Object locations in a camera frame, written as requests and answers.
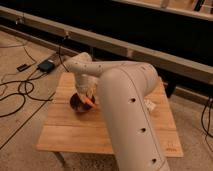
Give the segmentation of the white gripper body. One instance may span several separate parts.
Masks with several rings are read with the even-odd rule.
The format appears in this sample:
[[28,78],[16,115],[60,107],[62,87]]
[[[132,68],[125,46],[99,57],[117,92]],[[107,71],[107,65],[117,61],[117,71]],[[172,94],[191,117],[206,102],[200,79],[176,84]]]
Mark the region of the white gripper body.
[[94,85],[92,83],[77,84],[76,90],[80,96],[87,96],[88,98],[91,98],[94,95]]

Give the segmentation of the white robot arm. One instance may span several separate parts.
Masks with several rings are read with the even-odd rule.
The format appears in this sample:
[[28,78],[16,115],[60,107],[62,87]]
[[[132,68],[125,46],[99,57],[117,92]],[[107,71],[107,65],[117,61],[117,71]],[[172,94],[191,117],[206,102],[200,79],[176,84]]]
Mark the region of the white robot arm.
[[85,52],[65,66],[81,96],[91,79],[98,79],[96,92],[119,170],[170,171],[144,102],[158,82],[156,69],[146,62],[94,61]]

